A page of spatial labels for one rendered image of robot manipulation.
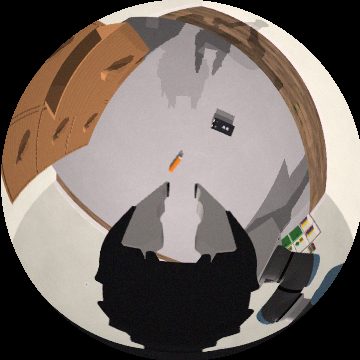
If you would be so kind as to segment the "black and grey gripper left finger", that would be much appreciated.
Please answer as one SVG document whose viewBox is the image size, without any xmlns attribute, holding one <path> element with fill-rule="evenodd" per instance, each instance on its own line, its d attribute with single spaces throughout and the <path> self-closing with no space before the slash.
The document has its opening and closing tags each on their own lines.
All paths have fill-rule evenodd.
<svg viewBox="0 0 360 360">
<path fill-rule="evenodd" d="M 163 248 L 163 225 L 159 220 L 165 212 L 170 182 L 165 182 L 136 206 L 132 206 L 110 229 L 100 250 L 95 280 L 103 284 L 108 270 L 115 264 L 144 258 L 147 251 Z"/>
</svg>

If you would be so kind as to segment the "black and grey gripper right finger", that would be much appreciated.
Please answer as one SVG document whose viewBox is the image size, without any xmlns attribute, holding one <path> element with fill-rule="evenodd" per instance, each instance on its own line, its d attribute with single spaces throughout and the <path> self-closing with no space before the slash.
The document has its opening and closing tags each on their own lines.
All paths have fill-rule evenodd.
<svg viewBox="0 0 360 360">
<path fill-rule="evenodd" d="M 253 243 L 230 211 L 199 183 L 195 184 L 197 214 L 202 220 L 195 236 L 195 250 L 211 255 L 212 262 L 230 265 L 247 278 L 251 292 L 259 289 L 257 257 Z"/>
</svg>

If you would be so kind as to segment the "brown wooden chest of drawers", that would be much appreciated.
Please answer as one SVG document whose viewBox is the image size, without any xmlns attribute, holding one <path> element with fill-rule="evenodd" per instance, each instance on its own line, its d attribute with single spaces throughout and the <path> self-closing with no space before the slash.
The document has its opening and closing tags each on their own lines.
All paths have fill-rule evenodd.
<svg viewBox="0 0 360 360">
<path fill-rule="evenodd" d="M 39 110 L 39 114 L 38 114 L 38 118 L 37 118 L 37 123 L 36 123 L 36 129 L 35 129 L 35 138 L 34 138 L 34 166 L 35 166 L 35 175 L 22 187 L 22 189 L 17 193 L 17 195 L 15 196 L 14 199 L 12 199 L 11 194 L 10 194 L 10 192 L 9 192 L 9 189 L 8 189 L 8 186 L 7 186 L 7 183 L 6 183 L 6 180 L 5 180 L 4 172 L 3 172 L 3 171 L 4 171 L 4 170 L 3 170 L 3 166 L 2 166 L 2 164 L 1 164 L 1 175 L 2 175 L 2 179 L 3 179 L 3 183 L 4 183 L 6 192 L 7 192 L 7 194 L 8 194 L 8 197 L 9 197 L 12 205 L 13 205 L 14 201 L 17 199 L 17 197 L 19 196 L 19 194 L 24 190 L 24 188 L 25 188 L 35 177 L 37 177 L 41 172 L 43 172 L 45 169 L 47 169 L 49 166 L 51 166 L 52 164 L 54 164 L 55 162 L 57 162 L 57 161 L 60 160 L 61 158 L 65 157 L 65 156 L 67 156 L 68 154 L 70 154 L 70 153 L 72 153 L 72 152 L 74 152 L 74 151 L 76 151 L 76 150 L 78 150 L 78 149 L 80 149 L 80 148 L 82 148 L 82 147 L 84 147 L 84 146 L 86 146 L 86 145 L 89 144 L 90 138 L 91 138 L 92 133 L 93 133 L 95 127 L 96 127 L 96 124 L 97 124 L 100 116 L 102 115 L 104 109 L 106 108 L 107 104 L 109 103 L 110 99 L 111 99 L 112 96 L 115 94 L 115 92 L 117 91 L 117 89 L 121 86 L 121 84 L 125 81 L 125 79 L 144 61 L 144 58 L 142 57 L 142 58 L 141 58 L 142 61 L 141 61 L 141 62 L 127 75 L 127 77 L 121 82 L 121 84 L 120 84 L 120 85 L 118 86 L 118 88 L 115 90 L 115 92 L 113 93 L 113 95 L 111 96 L 111 98 L 110 98 L 109 100 L 106 100 L 106 101 L 104 102 L 104 103 L 107 103 L 107 104 L 105 105 L 103 111 L 101 112 L 101 114 L 100 114 L 100 116 L 99 116 L 99 118 L 98 118 L 98 120 L 97 120 L 97 122 L 96 122 L 96 124 L 95 124 L 95 126 L 94 126 L 94 128 L 93 128 L 93 131 L 92 131 L 92 133 L 91 133 L 91 136 L 90 136 L 90 138 L 89 138 L 88 143 L 85 144 L 85 145 L 82 145 L 82 146 L 80 146 L 80 147 L 78 147 L 78 148 L 76 148 L 76 149 L 74 149 L 74 150 L 72 150 L 72 151 L 70 151 L 70 152 L 68 152 L 68 153 L 65 153 L 65 152 L 66 152 L 66 147 L 67 147 L 68 138 L 69 138 L 69 134 L 70 134 L 70 131 L 71 131 L 71 127 L 72 127 L 73 121 L 74 121 L 74 119 L 75 119 L 75 116 L 74 116 L 74 118 L 73 118 L 73 120 L 72 120 L 72 123 L 71 123 L 71 126 L 70 126 L 69 133 L 68 133 L 68 137 L 67 137 L 67 141 L 66 141 L 66 145 L 65 145 L 65 150 L 64 150 L 64 155 L 63 155 L 62 157 L 58 158 L 57 160 L 55 160 L 54 162 L 52 162 L 51 164 L 49 164 L 48 166 L 46 166 L 44 169 L 42 169 L 42 170 L 38 173 L 38 172 L 37 172 L 37 167 L 36 167 L 36 140 L 37 140 L 37 131 L 38 131 L 38 124 L 39 124 L 39 119 L 40 119 L 41 111 L 42 111 L 42 109 L 46 108 L 46 105 L 45 105 L 45 103 L 44 103 L 45 98 L 46 98 L 46 95 L 47 95 L 47 93 L 48 93 L 48 90 L 49 90 L 49 88 L 50 88 L 50 86 L 51 86 L 51 84 L 52 84 L 52 82 L 53 82 L 53 80 L 54 80 L 57 72 L 59 71 L 60 67 L 62 66 L 62 64 L 64 63 L 64 61 L 66 60 L 66 58 L 67 58 L 67 57 L 70 55 L 70 53 L 74 50 L 74 48 L 75 48 L 91 31 L 93 31 L 96 27 L 100 27 L 100 26 L 106 25 L 106 24 L 104 24 L 104 23 L 102 23 L 102 22 L 100 22 L 100 21 L 98 21 L 98 20 L 95 21 L 95 22 L 93 22 L 92 24 L 95 24 L 96 26 L 94 26 L 90 31 L 88 31 L 88 32 L 72 47 L 72 49 L 68 52 L 68 54 L 64 57 L 64 59 L 62 60 L 62 62 L 61 62 L 60 65 L 58 66 L 57 70 L 55 71 L 55 73 L 54 73 L 54 75 L 53 75 L 53 77 L 52 77 L 52 79 L 51 79 L 51 81 L 50 81 L 50 83 L 49 83 L 49 85 L 48 85 L 48 87 L 47 87 L 47 89 L 46 89 L 46 92 L 45 92 L 45 94 L 44 94 L 44 97 L 43 97 L 43 100 L 42 100 L 41 105 L 40 105 L 40 106 L 37 106 L 37 107 L 34 107 L 34 108 L 31 108 L 31 109 L 29 109 L 29 110 L 27 110 L 27 111 L 25 111 L 25 112 L 23 112 L 23 113 L 15 116 L 14 118 L 11 119 L 10 125 L 11 125 L 12 123 L 14 123 L 15 121 L 17 121 L 18 119 L 20 119 L 20 118 L 22 118 L 22 117 L 24 117 L 24 116 L 26 116 L 26 115 L 28 115 L 28 114 L 30 114 L 30 113 L 32 113 L 32 112 L 35 112 L 35 111 L 38 111 L 38 110 Z M 10 126 L 10 125 L 9 125 L 9 126 Z"/>
</svg>

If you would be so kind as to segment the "orange battery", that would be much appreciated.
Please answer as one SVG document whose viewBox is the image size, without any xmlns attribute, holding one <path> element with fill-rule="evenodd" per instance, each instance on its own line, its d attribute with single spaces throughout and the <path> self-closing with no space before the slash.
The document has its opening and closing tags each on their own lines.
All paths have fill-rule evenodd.
<svg viewBox="0 0 360 360">
<path fill-rule="evenodd" d="M 169 168 L 169 171 L 172 172 L 175 167 L 178 165 L 178 163 L 181 161 L 182 157 L 178 156 L 177 159 L 174 161 L 174 163 L 171 165 L 171 167 Z"/>
</svg>

